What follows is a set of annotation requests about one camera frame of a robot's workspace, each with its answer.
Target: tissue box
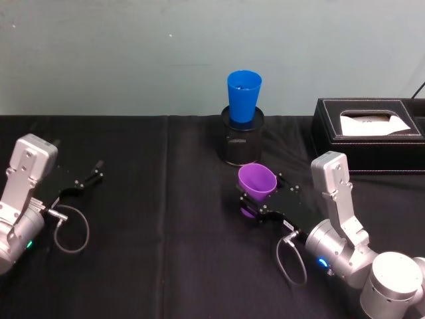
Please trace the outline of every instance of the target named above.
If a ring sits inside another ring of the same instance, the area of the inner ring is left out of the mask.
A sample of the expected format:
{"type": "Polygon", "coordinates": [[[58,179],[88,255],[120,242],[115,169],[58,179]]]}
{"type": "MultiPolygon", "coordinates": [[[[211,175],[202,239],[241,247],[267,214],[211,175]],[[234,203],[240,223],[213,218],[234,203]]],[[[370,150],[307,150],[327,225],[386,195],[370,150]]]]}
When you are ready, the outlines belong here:
{"type": "Polygon", "coordinates": [[[320,98],[311,126],[315,154],[345,153],[351,173],[425,173],[425,137],[413,115],[419,110],[425,110],[424,100],[320,98]],[[376,115],[398,116],[409,129],[383,136],[343,135],[341,116],[376,115]]]}

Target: metal cylinder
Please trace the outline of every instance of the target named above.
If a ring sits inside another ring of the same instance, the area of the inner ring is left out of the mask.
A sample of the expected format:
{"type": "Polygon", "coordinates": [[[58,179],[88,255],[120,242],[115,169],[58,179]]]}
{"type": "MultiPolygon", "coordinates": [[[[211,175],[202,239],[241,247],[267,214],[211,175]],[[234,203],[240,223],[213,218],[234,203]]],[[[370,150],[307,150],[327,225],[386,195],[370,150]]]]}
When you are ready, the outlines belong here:
{"type": "Polygon", "coordinates": [[[219,150],[221,158],[226,163],[235,166],[258,161],[262,148],[263,112],[256,108],[251,122],[236,123],[231,120],[227,106],[222,111],[221,118],[224,124],[224,136],[219,150]]]}
{"type": "Polygon", "coordinates": [[[318,258],[325,259],[329,268],[353,288],[362,288],[377,254],[368,246],[352,249],[325,219],[309,234],[306,249],[318,258]]]}
{"type": "Polygon", "coordinates": [[[408,256],[387,252],[372,263],[360,295],[363,311],[373,319],[400,319],[422,284],[419,266],[408,256]]]}
{"type": "Polygon", "coordinates": [[[28,208],[13,228],[0,229],[0,274],[12,268],[28,243],[43,227],[43,216],[38,211],[28,208]]]}

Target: blue led light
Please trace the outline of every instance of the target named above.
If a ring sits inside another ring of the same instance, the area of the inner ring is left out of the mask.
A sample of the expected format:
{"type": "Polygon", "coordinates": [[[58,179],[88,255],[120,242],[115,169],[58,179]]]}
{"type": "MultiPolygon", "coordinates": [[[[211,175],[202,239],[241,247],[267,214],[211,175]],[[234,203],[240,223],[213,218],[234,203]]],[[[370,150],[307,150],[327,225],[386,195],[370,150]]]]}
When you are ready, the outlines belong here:
{"type": "Polygon", "coordinates": [[[328,267],[326,260],[323,258],[319,258],[317,261],[319,261],[319,264],[323,265],[324,267],[328,267]]]}

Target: black cylindrical holder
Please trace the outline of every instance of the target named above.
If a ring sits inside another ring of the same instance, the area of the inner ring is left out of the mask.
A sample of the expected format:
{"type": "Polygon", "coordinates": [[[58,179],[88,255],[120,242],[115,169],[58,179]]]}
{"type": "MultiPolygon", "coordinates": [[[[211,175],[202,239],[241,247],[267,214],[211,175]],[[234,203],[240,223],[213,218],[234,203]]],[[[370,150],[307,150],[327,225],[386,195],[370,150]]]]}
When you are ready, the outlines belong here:
{"type": "Polygon", "coordinates": [[[261,134],[264,114],[255,109],[251,122],[237,123],[230,118],[229,107],[221,112],[224,123],[221,157],[231,165],[242,166],[258,161],[261,156],[261,134]]]}

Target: white tissue paper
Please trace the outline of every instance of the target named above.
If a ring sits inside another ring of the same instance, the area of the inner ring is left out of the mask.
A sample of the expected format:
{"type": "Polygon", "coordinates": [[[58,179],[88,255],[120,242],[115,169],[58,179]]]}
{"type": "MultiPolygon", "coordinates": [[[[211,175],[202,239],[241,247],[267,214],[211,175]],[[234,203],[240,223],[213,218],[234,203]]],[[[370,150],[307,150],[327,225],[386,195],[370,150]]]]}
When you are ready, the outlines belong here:
{"type": "Polygon", "coordinates": [[[341,116],[341,128],[344,136],[384,136],[409,129],[398,116],[372,115],[341,116]]]}

